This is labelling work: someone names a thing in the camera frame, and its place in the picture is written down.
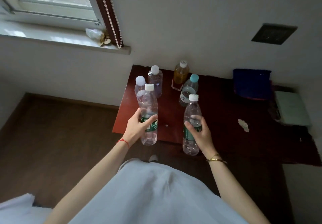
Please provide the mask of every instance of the baseboard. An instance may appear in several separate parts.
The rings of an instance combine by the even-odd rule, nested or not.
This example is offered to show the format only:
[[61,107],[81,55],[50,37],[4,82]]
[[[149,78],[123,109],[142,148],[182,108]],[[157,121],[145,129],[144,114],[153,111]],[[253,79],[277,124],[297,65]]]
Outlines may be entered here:
[[71,103],[71,104],[81,104],[81,105],[87,105],[87,106],[95,106],[95,107],[100,107],[100,108],[119,110],[119,106],[115,106],[115,105],[99,104],[99,103],[87,102],[87,101],[82,101],[82,100],[60,98],[60,97],[54,97],[54,96],[42,95],[42,94],[36,94],[36,93],[28,93],[28,94],[30,97],[56,100],[56,101],[66,102],[66,103]]
[[11,113],[8,120],[0,130],[0,143],[5,138],[5,135],[7,135],[7,132],[10,131],[10,129],[17,122],[18,118],[21,117],[21,114],[25,111],[25,108],[28,102],[30,101],[30,98],[31,98],[30,93],[25,93],[22,99],[20,100],[20,102],[18,103],[17,107]]

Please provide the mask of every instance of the forearm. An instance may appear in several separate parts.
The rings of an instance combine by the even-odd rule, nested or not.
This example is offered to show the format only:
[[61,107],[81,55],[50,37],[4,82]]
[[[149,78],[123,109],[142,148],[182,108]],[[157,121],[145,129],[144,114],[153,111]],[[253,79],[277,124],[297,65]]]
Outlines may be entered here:
[[209,162],[220,197],[248,223],[270,223],[246,193],[227,166],[219,161]]
[[44,224],[68,223],[117,173],[128,146],[118,142],[56,205]]

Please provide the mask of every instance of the plastic bottle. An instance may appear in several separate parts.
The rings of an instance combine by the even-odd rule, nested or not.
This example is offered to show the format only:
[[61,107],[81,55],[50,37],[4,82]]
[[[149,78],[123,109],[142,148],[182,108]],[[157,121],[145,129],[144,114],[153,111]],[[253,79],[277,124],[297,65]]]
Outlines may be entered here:
[[145,94],[146,82],[145,82],[144,77],[141,75],[135,79],[135,82],[136,82],[136,84],[135,84],[134,92],[137,97],[139,107],[141,108],[142,107],[142,98],[143,98],[143,95]]
[[181,91],[183,87],[183,83],[187,79],[188,73],[189,73],[188,62],[185,60],[181,60],[180,63],[177,64],[175,67],[175,72],[173,74],[171,87],[174,90]]
[[[190,103],[184,112],[183,122],[188,121],[197,132],[202,131],[201,126],[201,110],[198,104],[199,95],[190,94],[189,95]],[[183,126],[183,152],[188,155],[196,155],[199,153],[199,147],[196,144],[196,141],[188,129]]]
[[181,106],[186,107],[189,103],[189,95],[196,94],[198,91],[199,75],[192,74],[183,85],[182,92],[180,94],[179,103]]
[[163,73],[159,69],[159,66],[154,65],[148,73],[149,83],[154,84],[155,96],[159,98],[162,95],[162,79]]
[[[142,98],[140,121],[144,122],[151,116],[158,114],[158,101],[154,94],[154,84],[145,84],[145,94]],[[158,134],[158,120],[155,120],[141,137],[143,145],[154,145]]]

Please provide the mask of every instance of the brown floor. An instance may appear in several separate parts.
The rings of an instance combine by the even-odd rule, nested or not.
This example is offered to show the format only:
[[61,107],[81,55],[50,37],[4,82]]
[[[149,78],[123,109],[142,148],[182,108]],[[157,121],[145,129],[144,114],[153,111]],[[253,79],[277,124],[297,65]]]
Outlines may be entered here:
[[[112,133],[117,111],[31,97],[16,123],[0,138],[0,202],[32,193],[54,207],[109,152],[120,134]],[[219,195],[205,161],[171,155],[177,145],[136,143],[126,159],[159,162],[198,178]],[[294,223],[282,166],[260,159],[224,155],[240,184],[272,223]]]

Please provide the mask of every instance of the wall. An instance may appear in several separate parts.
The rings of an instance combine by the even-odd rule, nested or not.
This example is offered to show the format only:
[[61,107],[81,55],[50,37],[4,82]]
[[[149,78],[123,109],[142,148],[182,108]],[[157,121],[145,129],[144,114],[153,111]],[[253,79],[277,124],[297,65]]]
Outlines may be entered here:
[[[114,0],[130,56],[0,37],[0,77],[28,92],[119,105],[132,64],[230,78],[232,69],[273,71],[278,83],[320,75],[321,0]],[[250,40],[262,23],[299,26],[283,44]]]
[[25,91],[13,84],[0,80],[0,129],[14,111]]
[[[300,87],[309,113],[311,134],[322,155],[322,79],[306,82]],[[283,165],[297,224],[322,222],[322,168],[308,165]]]

